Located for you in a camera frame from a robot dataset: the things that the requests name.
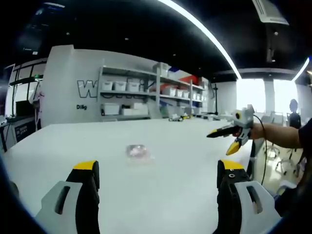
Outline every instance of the white table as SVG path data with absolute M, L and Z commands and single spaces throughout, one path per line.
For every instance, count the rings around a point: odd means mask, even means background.
M 233 156 L 232 136 L 209 139 L 226 121 L 167 119 L 50 125 L 12 147 L 4 162 L 30 214 L 74 165 L 98 160 L 98 221 L 104 234 L 207 234 L 217 227 L 217 161 L 247 168 L 251 141 Z M 127 158 L 125 148 L 144 144 L 148 163 Z

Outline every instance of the black ceiling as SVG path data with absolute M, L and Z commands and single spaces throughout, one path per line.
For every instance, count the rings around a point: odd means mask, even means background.
M 1 21 L 7 41 L 1 64 L 47 57 L 54 45 L 122 52 L 162 61 L 209 79 L 231 70 L 210 40 L 179 13 L 157 0 L 57 0 L 62 10 L 42 1 L 10 3 Z M 252 0 L 175 0 L 219 40 L 238 69 L 299 69 L 311 54 L 308 1 L 275 0 L 290 26 L 262 23 Z M 38 55 L 23 51 L 38 47 Z M 275 62 L 267 62 L 268 48 Z M 217 76 L 214 81 L 235 80 Z

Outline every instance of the window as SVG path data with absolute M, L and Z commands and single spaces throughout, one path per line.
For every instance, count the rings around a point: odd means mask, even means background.
M 283 113 L 290 113 L 289 104 L 292 99 L 298 101 L 298 92 L 295 82 L 289 80 L 274 80 L 275 92 L 275 111 Z
M 253 105 L 255 112 L 265 112 L 265 89 L 263 79 L 241 79 L 236 82 L 237 108 Z

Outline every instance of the human hand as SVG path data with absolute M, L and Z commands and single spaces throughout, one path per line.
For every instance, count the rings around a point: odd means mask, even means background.
M 237 136 L 239 136 L 240 133 L 241 133 L 241 130 L 239 132 L 233 134 L 233 136 L 237 137 Z M 262 128 L 262 125 L 260 123 L 254 123 L 252 128 L 251 128 L 251 131 L 250 131 L 249 139 L 256 140 L 259 138 L 263 138 L 263 128 Z

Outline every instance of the ceiling light strip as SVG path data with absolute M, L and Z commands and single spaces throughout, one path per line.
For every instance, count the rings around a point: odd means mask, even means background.
M 297 75 L 292 79 L 292 81 L 296 81 L 296 79 L 298 79 L 298 77 L 301 75 L 301 73 L 303 73 L 303 71 L 307 68 L 309 62 L 310 62 L 310 58 L 308 57 L 306 62 L 303 64 L 302 68 L 299 70 Z
M 184 8 L 176 4 L 175 2 L 171 0 L 158 0 L 159 2 L 162 2 L 163 4 L 171 7 L 175 11 L 179 12 L 182 16 L 187 18 L 190 22 L 192 22 L 197 28 L 199 28 L 211 41 L 212 43 L 218 48 L 218 50 L 221 52 L 221 54 L 224 56 L 224 58 L 227 60 L 229 65 L 232 67 L 233 71 L 235 72 L 238 79 L 242 79 L 240 76 L 240 73 L 238 72 L 238 69 L 236 68 L 235 64 L 233 63 L 232 59 L 226 52 L 226 50 L 223 48 L 223 46 L 218 42 L 218 40 L 212 35 L 212 33 L 201 23 L 198 19 L 196 19 L 192 14 L 190 14 L 188 11 L 186 11 Z

